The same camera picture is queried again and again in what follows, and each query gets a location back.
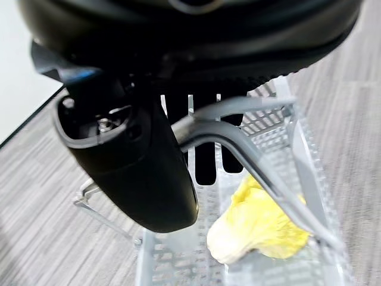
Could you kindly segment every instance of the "gray carpet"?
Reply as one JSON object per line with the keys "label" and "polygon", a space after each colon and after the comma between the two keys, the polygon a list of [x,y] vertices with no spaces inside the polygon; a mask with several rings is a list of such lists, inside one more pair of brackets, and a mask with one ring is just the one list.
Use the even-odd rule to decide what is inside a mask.
{"label": "gray carpet", "polygon": [[[320,146],[356,285],[381,283],[381,1],[334,53],[289,76]],[[0,285],[133,285],[136,251],[73,205],[86,179],[48,108],[0,150]],[[139,227],[100,196],[95,207]]]}

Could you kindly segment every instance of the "yellow crumpled object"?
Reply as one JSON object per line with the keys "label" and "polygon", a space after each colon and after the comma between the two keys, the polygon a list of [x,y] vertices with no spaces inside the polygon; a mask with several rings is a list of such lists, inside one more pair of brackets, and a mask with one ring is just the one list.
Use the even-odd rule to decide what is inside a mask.
{"label": "yellow crumpled object", "polygon": [[207,246],[211,255],[225,264],[253,249],[268,257],[287,259],[306,245],[308,236],[249,175],[233,194],[230,207],[210,228]]}

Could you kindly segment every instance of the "black rubber pad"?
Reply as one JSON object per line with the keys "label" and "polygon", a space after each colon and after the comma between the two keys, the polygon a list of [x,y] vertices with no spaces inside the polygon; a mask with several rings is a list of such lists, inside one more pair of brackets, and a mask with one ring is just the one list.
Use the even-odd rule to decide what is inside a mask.
{"label": "black rubber pad", "polygon": [[[201,88],[193,95],[193,108],[197,110],[217,101],[213,89]],[[202,144],[195,148],[196,181],[200,185],[212,185],[217,178],[214,143]]]}
{"label": "black rubber pad", "polygon": [[[232,88],[225,86],[221,91],[221,100],[225,100],[230,97],[245,96],[247,93],[244,89]],[[234,114],[226,116],[221,120],[239,126],[242,123],[243,114]],[[243,170],[243,166],[237,161],[234,155],[224,146],[222,146],[222,164],[224,170],[227,173],[240,173]]]}
{"label": "black rubber pad", "polygon": [[[171,88],[165,95],[167,106],[167,117],[171,125],[188,115],[188,93],[185,89]],[[188,164],[188,152],[184,153],[185,161]]]}

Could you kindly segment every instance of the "white wall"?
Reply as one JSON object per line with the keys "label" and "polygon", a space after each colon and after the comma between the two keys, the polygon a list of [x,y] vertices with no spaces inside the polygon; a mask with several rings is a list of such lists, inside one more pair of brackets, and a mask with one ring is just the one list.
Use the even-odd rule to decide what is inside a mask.
{"label": "white wall", "polygon": [[0,143],[60,86],[37,74],[29,56],[31,36],[16,0],[0,1]]}

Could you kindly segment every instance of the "mesh basket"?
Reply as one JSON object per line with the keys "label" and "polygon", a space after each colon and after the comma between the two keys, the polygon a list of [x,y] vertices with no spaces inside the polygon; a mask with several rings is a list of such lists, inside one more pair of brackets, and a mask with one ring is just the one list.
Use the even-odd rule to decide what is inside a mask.
{"label": "mesh basket", "polygon": [[[253,97],[275,97],[285,91],[284,84],[274,91],[273,83],[250,93]],[[326,227],[339,234],[338,217],[333,208],[316,146],[305,119],[301,125],[311,154],[315,185],[302,188],[293,159],[288,133],[280,109],[246,113],[241,129],[271,162],[287,186],[303,194],[307,206]],[[195,182],[194,149],[189,150],[189,171]],[[199,201],[197,222],[184,230],[156,234],[144,230],[139,250],[137,286],[228,285],[228,286],[349,286],[352,285],[346,253],[337,253],[310,238],[306,247],[290,259],[271,259],[255,251],[232,265],[221,265],[207,249],[209,228],[230,204],[230,196],[247,174],[229,174],[223,170],[221,146],[216,144],[217,180],[212,186],[195,184]]]}

